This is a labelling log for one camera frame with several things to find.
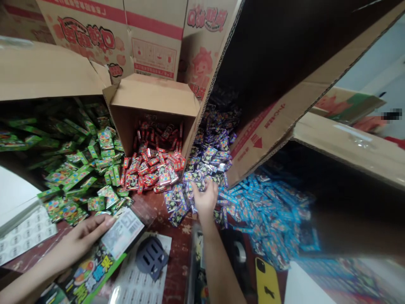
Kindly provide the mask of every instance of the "pile of candy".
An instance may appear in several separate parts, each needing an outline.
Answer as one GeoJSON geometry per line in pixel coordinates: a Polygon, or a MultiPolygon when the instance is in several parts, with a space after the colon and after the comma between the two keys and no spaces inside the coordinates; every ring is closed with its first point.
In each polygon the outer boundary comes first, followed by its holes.
{"type": "Polygon", "coordinates": [[[137,141],[140,142],[138,152],[132,158],[124,159],[122,184],[138,194],[152,189],[155,193],[169,191],[179,180],[178,172],[182,172],[186,164],[181,155],[183,123],[176,128],[173,124],[156,123],[156,118],[151,115],[146,115],[146,118],[134,140],[134,149],[137,141]]]}
{"type": "Polygon", "coordinates": [[[121,187],[123,147],[102,100],[27,103],[1,121],[1,151],[24,151],[28,170],[45,179],[38,194],[53,222],[76,225],[87,211],[117,213],[132,204],[121,187]]]}
{"type": "MultiPolygon", "coordinates": [[[[203,114],[200,127],[186,163],[183,184],[165,193],[167,211],[172,214],[169,221],[177,227],[187,212],[197,213],[191,182],[200,191],[205,191],[205,179],[210,179],[222,187],[228,187],[226,171],[232,165],[229,145],[236,139],[233,132],[239,123],[240,109],[233,104],[237,94],[215,87],[203,114]]],[[[224,211],[215,212],[215,219],[224,221],[224,211]]]]}
{"type": "Polygon", "coordinates": [[[309,206],[315,197],[292,187],[294,177],[273,162],[260,167],[229,191],[221,189],[218,204],[244,226],[225,223],[248,233],[256,254],[278,270],[303,251],[320,250],[316,230],[310,224],[309,206]]]}

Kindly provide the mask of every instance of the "hand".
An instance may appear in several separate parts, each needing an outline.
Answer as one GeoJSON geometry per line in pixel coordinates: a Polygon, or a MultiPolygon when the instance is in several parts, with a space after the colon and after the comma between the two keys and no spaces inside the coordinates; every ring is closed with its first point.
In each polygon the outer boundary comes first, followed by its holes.
{"type": "Polygon", "coordinates": [[[218,185],[212,180],[205,180],[205,192],[200,192],[195,183],[191,182],[194,202],[198,210],[201,224],[213,222],[213,214],[218,200],[218,185]]]}
{"type": "Polygon", "coordinates": [[[115,221],[109,214],[100,214],[80,222],[40,262],[50,276],[66,270],[85,255],[115,221]]]}

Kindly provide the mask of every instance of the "smartphone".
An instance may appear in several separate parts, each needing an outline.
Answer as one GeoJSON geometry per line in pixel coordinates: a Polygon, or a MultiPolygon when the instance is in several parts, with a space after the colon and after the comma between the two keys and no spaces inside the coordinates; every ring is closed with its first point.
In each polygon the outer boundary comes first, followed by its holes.
{"type": "Polygon", "coordinates": [[[256,258],[256,283],[259,304],[281,304],[275,269],[260,258],[256,258]]]}

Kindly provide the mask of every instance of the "tape roll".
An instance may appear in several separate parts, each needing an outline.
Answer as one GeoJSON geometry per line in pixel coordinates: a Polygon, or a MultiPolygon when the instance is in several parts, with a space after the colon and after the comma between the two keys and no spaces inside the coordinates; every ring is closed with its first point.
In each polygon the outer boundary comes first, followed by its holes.
{"type": "Polygon", "coordinates": [[[233,245],[238,249],[239,254],[237,255],[236,259],[239,263],[246,262],[246,252],[243,248],[243,245],[240,242],[233,242],[233,245]]]}

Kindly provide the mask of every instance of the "right hand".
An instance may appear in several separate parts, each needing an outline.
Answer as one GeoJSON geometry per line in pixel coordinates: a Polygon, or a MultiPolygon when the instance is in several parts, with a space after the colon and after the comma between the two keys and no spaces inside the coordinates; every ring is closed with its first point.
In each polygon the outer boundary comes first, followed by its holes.
{"type": "Polygon", "coordinates": [[[211,180],[205,180],[205,192],[200,192],[195,183],[191,182],[194,202],[198,210],[200,222],[213,222],[214,209],[218,200],[218,185],[211,180]]]}

